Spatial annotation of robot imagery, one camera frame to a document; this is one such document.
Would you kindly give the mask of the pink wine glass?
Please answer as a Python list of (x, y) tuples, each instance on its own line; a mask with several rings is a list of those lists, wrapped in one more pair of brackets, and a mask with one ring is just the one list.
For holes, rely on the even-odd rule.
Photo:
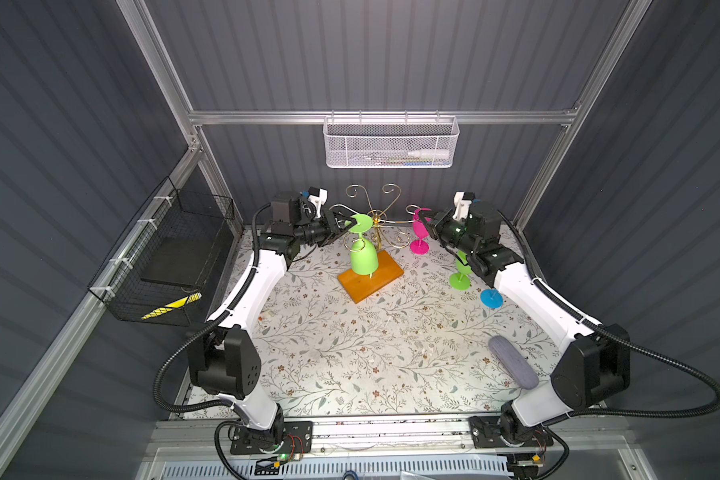
[(425, 255), (429, 251), (429, 244), (426, 241), (429, 237), (429, 233), (420, 218), (420, 213), (422, 211), (426, 211), (426, 208), (416, 208), (412, 216), (413, 233), (416, 239), (410, 243), (409, 248), (411, 252), (416, 255)]

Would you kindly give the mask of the green wine glass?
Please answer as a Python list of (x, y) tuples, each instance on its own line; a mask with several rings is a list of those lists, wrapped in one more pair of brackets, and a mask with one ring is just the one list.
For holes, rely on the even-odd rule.
[(457, 271), (449, 277), (450, 286), (458, 291), (466, 291), (471, 286), (469, 276), (472, 273), (471, 267), (467, 263), (467, 256), (464, 252), (458, 251), (456, 255)]
[(356, 234), (357, 239), (350, 247), (351, 269), (357, 275), (371, 277), (379, 268), (376, 247), (365, 237), (373, 227), (373, 220), (366, 214), (354, 214), (352, 219), (355, 223), (350, 232)]

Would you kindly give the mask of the gold wire glass rack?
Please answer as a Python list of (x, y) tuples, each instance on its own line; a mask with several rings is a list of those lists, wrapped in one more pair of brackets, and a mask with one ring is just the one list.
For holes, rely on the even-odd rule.
[[(381, 209), (373, 207), (367, 189), (360, 184), (349, 185), (345, 189), (345, 193), (349, 198), (355, 198), (359, 194), (365, 198), (367, 203), (366, 212), (349, 208), (355, 210), (357, 214), (366, 214), (372, 218), (373, 227), (365, 234), (365, 237), (376, 247), (379, 261), (379, 268), (371, 277), (355, 274), (351, 269), (351, 261), (350, 269), (338, 276), (339, 283), (351, 300), (355, 304), (359, 304), (403, 275), (403, 268), (394, 260), (389, 249), (401, 250), (409, 247), (413, 241), (413, 220), (392, 220), (388, 218), (388, 212), (402, 194), (402, 190), (397, 184), (387, 183), (382, 187), (382, 193), (391, 195), (392, 199), (385, 208)], [(342, 245), (349, 252), (349, 255), (350, 247), (356, 239), (357, 235), (349, 232), (342, 240)]]

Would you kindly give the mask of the blue wine glass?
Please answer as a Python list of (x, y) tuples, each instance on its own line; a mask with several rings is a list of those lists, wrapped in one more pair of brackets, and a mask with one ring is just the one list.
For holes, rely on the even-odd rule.
[(499, 309), (504, 304), (503, 296), (496, 289), (483, 290), (480, 293), (480, 300), (489, 309)]

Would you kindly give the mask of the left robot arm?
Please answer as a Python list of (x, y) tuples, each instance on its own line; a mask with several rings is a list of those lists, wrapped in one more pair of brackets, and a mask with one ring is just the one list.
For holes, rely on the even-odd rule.
[(328, 191), (317, 187), (305, 195), (280, 192), (254, 213), (246, 270), (207, 318), (215, 327), (188, 346), (191, 384), (211, 396), (190, 409), (231, 409), (261, 449), (279, 446), (285, 427), (282, 407), (259, 384), (262, 360), (251, 336), (253, 324), (304, 245), (329, 245), (355, 224), (327, 208), (327, 197)]

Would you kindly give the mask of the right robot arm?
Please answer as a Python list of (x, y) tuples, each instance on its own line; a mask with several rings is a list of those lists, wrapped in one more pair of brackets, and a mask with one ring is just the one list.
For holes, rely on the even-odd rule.
[(455, 209), (422, 211), (419, 219), (431, 238), (454, 256), (463, 255), (460, 262), (517, 304), (561, 353), (548, 381), (525, 388), (502, 407), (498, 431), (507, 445), (520, 446), (542, 424), (584, 411), (629, 386), (630, 353), (619, 343), (629, 338), (627, 332), (607, 327), (616, 340), (598, 334), (599, 321), (586, 326), (586, 316), (576, 314), (564, 298), (531, 275), (525, 259), (500, 241), (501, 212), (477, 202), (463, 214)]

